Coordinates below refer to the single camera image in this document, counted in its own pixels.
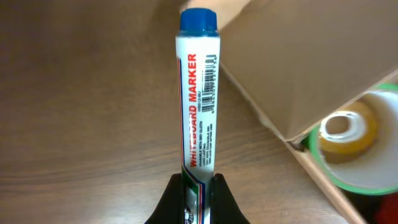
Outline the green tape roll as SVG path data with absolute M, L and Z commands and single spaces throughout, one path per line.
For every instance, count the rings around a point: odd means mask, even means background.
M 377 138 L 364 154 L 341 164 L 327 163 L 318 147 L 320 124 L 309 132 L 302 144 L 337 187 L 363 195 L 394 193 L 397 191 L 397 85 L 381 84 L 354 102 L 368 104 L 379 122 Z

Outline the blue whiteboard marker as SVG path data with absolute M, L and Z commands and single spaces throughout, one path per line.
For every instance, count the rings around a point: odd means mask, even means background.
M 175 38 L 180 94 L 184 223 L 210 223 L 210 183 L 215 168 L 220 35 L 216 13 L 181 13 Z

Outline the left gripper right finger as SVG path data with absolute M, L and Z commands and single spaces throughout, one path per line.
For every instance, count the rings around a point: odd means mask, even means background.
M 212 224 L 249 224 L 236 203 L 223 174 L 215 174 L 210 190 Z

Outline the red black stapler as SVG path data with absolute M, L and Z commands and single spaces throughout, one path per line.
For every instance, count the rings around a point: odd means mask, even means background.
M 345 191 L 353 207 L 373 224 L 397 224 L 397 192 L 388 195 L 361 195 Z

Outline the small yellow tape roll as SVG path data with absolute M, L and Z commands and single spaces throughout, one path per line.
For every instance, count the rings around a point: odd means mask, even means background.
M 373 145 L 378 131 L 374 110 L 366 103 L 354 102 L 322 120 L 318 147 L 327 163 L 353 161 Z

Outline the brown cardboard box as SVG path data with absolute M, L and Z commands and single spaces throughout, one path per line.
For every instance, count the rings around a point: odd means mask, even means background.
M 221 67 L 330 202 L 368 223 L 302 141 L 332 112 L 397 85 L 397 0 L 185 1 L 216 12 Z

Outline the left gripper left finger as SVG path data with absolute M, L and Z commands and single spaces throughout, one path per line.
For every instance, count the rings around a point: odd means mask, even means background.
M 184 187 L 181 174 L 173 174 L 145 224 L 183 224 Z

